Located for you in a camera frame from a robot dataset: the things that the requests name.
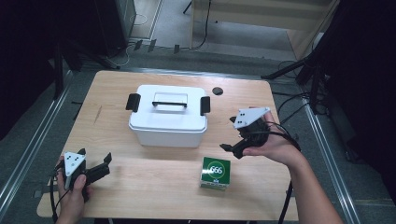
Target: wrist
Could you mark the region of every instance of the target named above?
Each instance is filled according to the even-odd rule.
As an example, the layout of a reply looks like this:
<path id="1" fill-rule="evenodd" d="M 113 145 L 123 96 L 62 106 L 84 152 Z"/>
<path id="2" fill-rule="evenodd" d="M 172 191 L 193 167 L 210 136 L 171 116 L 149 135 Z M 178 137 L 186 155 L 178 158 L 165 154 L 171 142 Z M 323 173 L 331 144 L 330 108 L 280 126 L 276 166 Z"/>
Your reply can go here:
<path id="1" fill-rule="evenodd" d="M 284 164 L 290 170 L 296 170 L 301 166 L 306 166 L 308 164 L 308 160 L 299 150 L 297 150 L 297 148 L 290 146 L 288 157 L 285 159 Z"/>
<path id="2" fill-rule="evenodd" d="M 78 222 L 75 221 L 71 217 L 66 217 L 62 216 L 62 214 L 59 215 L 58 220 L 56 221 L 56 224 L 77 224 Z"/>
<path id="3" fill-rule="evenodd" d="M 306 172 L 306 169 L 310 168 L 308 160 L 305 156 L 300 152 L 293 153 L 291 161 L 286 164 L 291 174 L 303 174 Z"/>

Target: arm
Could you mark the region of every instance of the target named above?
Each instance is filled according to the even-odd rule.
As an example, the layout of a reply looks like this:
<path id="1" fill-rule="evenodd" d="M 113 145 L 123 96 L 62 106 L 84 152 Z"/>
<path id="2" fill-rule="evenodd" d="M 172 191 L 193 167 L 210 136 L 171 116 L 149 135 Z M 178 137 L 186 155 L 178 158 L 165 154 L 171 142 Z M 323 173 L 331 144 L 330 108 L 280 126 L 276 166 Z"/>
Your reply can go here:
<path id="1" fill-rule="evenodd" d="M 271 113 L 264 119 L 274 122 Z M 270 124 L 270 129 L 282 133 L 275 125 Z M 343 223 L 304 155 L 286 139 L 270 134 L 264 146 L 246 148 L 244 155 L 265 156 L 289 168 L 301 223 Z"/>
<path id="2" fill-rule="evenodd" d="M 57 178 L 59 198 L 64 197 L 60 202 L 61 214 L 59 215 L 56 224 L 77 224 L 84 213 L 82 189 L 85 186 L 86 176 L 80 175 L 75 181 L 73 190 L 69 191 L 64 190 L 64 177 L 62 171 L 58 172 Z"/>

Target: box lid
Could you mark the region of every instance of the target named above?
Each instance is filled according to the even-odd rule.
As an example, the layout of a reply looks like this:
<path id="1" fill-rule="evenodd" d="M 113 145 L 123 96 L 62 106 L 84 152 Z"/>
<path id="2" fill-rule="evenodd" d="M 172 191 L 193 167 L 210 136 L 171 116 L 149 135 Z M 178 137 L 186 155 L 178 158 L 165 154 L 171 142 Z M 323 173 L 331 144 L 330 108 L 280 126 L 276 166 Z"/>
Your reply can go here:
<path id="1" fill-rule="evenodd" d="M 136 94 L 140 101 L 130 117 L 132 130 L 192 133 L 206 130 L 207 119 L 201 104 L 206 96 L 204 89 L 141 85 Z"/>

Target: cable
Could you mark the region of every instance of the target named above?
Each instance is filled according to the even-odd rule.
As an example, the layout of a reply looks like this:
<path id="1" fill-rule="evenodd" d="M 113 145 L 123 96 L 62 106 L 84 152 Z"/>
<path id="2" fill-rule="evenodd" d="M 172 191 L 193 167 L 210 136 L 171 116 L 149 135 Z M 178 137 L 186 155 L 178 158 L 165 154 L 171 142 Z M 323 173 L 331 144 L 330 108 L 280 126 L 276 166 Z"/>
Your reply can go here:
<path id="1" fill-rule="evenodd" d="M 289 134 L 289 132 L 286 130 L 285 127 L 283 127 L 281 124 L 277 124 L 275 122 L 269 122 L 269 121 L 265 121 L 265 122 L 274 124 L 278 129 L 283 131 L 283 133 L 277 133 L 277 132 L 253 132 L 252 134 L 255 134 L 255 133 L 268 133 L 268 134 L 281 136 L 281 137 L 285 138 L 286 140 L 288 140 L 295 148 L 297 148 L 297 150 L 301 151 L 301 148 L 300 148 L 299 144 L 297 143 L 296 140 L 294 140 L 291 137 L 291 135 Z M 290 198 L 291 198 L 292 192 L 293 192 L 293 185 L 292 185 L 292 183 L 290 181 L 289 186 L 288 186 L 288 190 L 287 190 L 287 194 L 286 194 L 286 198 L 285 198 L 285 202 L 283 204 L 282 212 L 280 213 L 280 216 L 279 216 L 278 224 L 283 223 L 283 220 L 285 219 L 285 215 L 286 215 L 286 212 L 288 211 L 288 207 L 289 207 L 289 203 L 290 203 Z"/>
<path id="2" fill-rule="evenodd" d="M 60 161 L 58 165 L 55 166 L 53 169 L 53 172 L 50 175 L 50 182 L 49 182 L 49 199 L 50 199 L 50 206 L 52 209 L 52 220 L 55 223 L 58 220 L 58 215 L 56 214 L 56 208 L 58 207 L 59 201 L 64 197 L 62 197 L 58 203 L 55 205 L 55 199 L 53 197 L 53 181 L 56 179 L 56 176 L 58 175 L 59 169 L 64 167 L 64 161 Z"/>
<path id="3" fill-rule="evenodd" d="M 144 17 L 146 20 L 143 21 L 143 22 L 141 22 L 141 23 L 134 23 L 134 25 L 143 25 L 143 24 L 145 24 L 146 22 L 148 22 L 148 20 L 149 20 L 148 17 L 145 16 L 145 15 L 136 14 L 135 16 L 132 16 L 131 18 L 129 18 L 129 21 L 130 21 L 130 22 L 133 22 L 133 21 L 131 21 L 131 19 L 132 19 L 133 17 L 136 17 L 136 16 Z"/>
<path id="4" fill-rule="evenodd" d="M 130 45 L 130 46 L 128 46 L 126 49 L 125 49 L 125 54 L 126 54 L 126 56 L 127 56 L 127 61 L 126 61 L 126 63 L 114 63 L 114 62 L 112 62 L 108 57 L 106 57 L 106 59 L 110 62 L 110 63 L 112 63 L 112 64 L 114 64 L 114 65 L 116 65 L 116 66 L 124 66 L 124 65 L 126 65 L 127 63 L 129 63 L 129 61 L 130 61 L 130 56 L 129 56 L 129 53 L 128 53 L 128 48 L 130 48 L 130 47 L 132 47 L 133 45 Z"/>
<path id="5" fill-rule="evenodd" d="M 283 61 L 283 62 L 279 63 L 279 64 L 277 65 L 277 70 L 278 70 L 278 71 L 280 70 L 280 65 L 281 65 L 282 63 L 295 63 L 295 61 Z M 296 74 L 295 69 L 293 70 L 293 73 L 294 73 L 295 77 L 289 77 L 289 76 L 286 75 L 287 73 L 283 74 L 283 76 L 288 77 L 288 78 L 297 78 L 298 75 Z"/>
<path id="6" fill-rule="evenodd" d="M 289 115 L 287 118 L 282 119 L 282 120 L 280 121 L 280 124 L 286 123 L 286 121 L 288 121 L 289 119 L 291 119 L 294 115 L 296 115 L 296 114 L 297 114 L 301 109 L 303 109 L 306 105 L 309 105 L 309 103 L 306 103 L 306 104 L 300 106 L 300 108 L 298 108 L 296 111 L 294 111 L 294 112 L 293 112 L 291 115 Z"/>
<path id="7" fill-rule="evenodd" d="M 61 200 L 64 198 L 64 196 L 66 196 L 66 194 L 67 194 L 69 191 L 70 191 L 70 189 L 68 189 L 67 192 L 66 192 L 64 195 L 62 195 L 62 197 L 58 200 L 58 202 L 57 202 L 56 205 L 55 205 L 55 210 L 58 208 L 59 203 L 61 202 Z"/>
<path id="8" fill-rule="evenodd" d="M 285 105 L 287 102 L 289 102 L 289 101 L 291 101 L 292 99 L 295 99 L 295 98 L 297 98 L 297 97 L 303 97 L 303 98 L 307 99 L 307 98 L 309 97 L 309 93 L 310 93 L 310 92 L 303 92 L 303 93 L 300 93 L 300 94 L 293 95 L 292 97 L 290 97 L 288 100 L 284 101 L 284 102 L 279 106 L 278 110 L 276 111 L 277 114 L 278 114 L 278 115 L 280 114 L 280 109 L 281 109 L 281 108 L 283 107 L 283 105 Z"/>
<path id="9" fill-rule="evenodd" d="M 207 23 L 209 21 L 209 12 L 210 12 L 210 6 L 212 5 L 212 0 L 209 0 L 209 7 L 207 8 L 207 15 L 206 15 L 206 23 L 205 23 L 205 37 L 204 40 L 202 41 L 202 43 L 197 46 L 197 47 L 193 47 L 193 48 L 181 48 L 181 49 L 189 49 L 189 50 L 198 50 L 201 48 L 201 46 L 206 42 L 206 38 L 207 38 Z"/>

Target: white plastic box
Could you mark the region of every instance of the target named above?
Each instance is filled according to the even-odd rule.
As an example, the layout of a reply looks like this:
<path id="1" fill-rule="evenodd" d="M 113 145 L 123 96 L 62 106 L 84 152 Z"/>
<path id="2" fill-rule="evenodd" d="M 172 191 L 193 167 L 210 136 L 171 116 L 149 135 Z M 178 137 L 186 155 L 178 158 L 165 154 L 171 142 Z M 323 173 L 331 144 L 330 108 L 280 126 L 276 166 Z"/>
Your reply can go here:
<path id="1" fill-rule="evenodd" d="M 141 145 L 198 147 L 207 128 L 210 98 L 201 88 L 141 85 L 130 94 L 127 109 L 133 110 L 129 127 Z"/>

